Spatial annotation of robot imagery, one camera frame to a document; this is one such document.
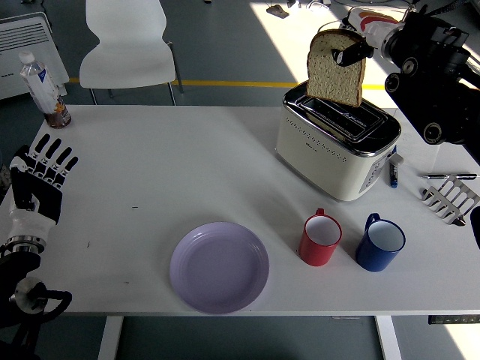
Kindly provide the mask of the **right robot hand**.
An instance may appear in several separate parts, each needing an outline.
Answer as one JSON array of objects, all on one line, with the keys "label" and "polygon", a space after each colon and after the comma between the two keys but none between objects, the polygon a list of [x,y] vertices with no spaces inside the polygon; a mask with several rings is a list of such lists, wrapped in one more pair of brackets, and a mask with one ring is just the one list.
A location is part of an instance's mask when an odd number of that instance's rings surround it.
[{"label": "right robot hand", "polygon": [[367,10],[362,7],[354,7],[342,20],[346,29],[352,29],[361,36],[361,40],[340,50],[334,48],[331,51],[335,63],[346,67],[371,58],[375,50],[380,55],[393,62],[393,43],[404,24],[391,16]]}]

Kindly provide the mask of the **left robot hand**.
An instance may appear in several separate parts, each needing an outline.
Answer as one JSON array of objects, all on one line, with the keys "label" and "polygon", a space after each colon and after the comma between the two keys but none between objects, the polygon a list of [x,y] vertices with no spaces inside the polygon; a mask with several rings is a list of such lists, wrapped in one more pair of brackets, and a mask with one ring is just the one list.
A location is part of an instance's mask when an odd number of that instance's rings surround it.
[{"label": "left robot hand", "polygon": [[47,240],[59,222],[63,185],[78,161],[70,146],[48,133],[16,151],[10,163],[13,200],[9,239]]}]

